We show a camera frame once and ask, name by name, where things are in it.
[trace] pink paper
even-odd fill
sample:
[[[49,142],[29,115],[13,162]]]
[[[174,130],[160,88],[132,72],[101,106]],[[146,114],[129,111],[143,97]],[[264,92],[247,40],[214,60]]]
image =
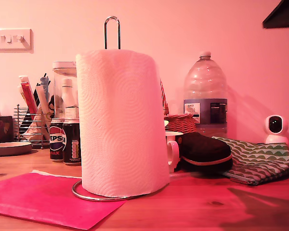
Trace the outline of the pink paper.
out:
[[[72,193],[77,181],[38,173],[0,181],[0,214],[88,230],[125,203],[79,199]]]

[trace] large water bottle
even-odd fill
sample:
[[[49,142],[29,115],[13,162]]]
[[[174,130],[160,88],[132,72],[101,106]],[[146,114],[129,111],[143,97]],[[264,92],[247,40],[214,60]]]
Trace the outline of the large water bottle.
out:
[[[193,114],[200,134],[226,138],[226,112],[226,77],[211,52],[203,52],[185,78],[184,113]]]

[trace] plate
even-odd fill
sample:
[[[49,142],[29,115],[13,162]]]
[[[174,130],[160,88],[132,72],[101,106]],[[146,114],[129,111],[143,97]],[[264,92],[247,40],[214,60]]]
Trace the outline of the plate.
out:
[[[21,155],[32,150],[31,142],[0,143],[0,156]]]
[[[183,135],[182,132],[177,132],[177,131],[166,131],[166,136],[181,136]]]

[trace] black can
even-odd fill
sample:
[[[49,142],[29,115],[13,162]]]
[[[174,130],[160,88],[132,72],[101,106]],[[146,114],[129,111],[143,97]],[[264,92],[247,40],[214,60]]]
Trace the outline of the black can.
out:
[[[63,162],[66,165],[81,165],[79,119],[65,119],[63,130],[66,134]]]
[[[63,150],[66,146],[66,135],[63,130],[63,119],[52,119],[49,129],[50,159],[54,162],[63,161]]]

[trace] pepsi logo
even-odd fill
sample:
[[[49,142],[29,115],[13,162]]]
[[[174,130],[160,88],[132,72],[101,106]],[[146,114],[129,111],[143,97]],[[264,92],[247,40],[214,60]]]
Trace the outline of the pepsi logo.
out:
[[[55,126],[50,127],[50,149],[52,151],[58,151],[62,149],[62,151],[66,147],[66,133],[62,128],[58,128]]]

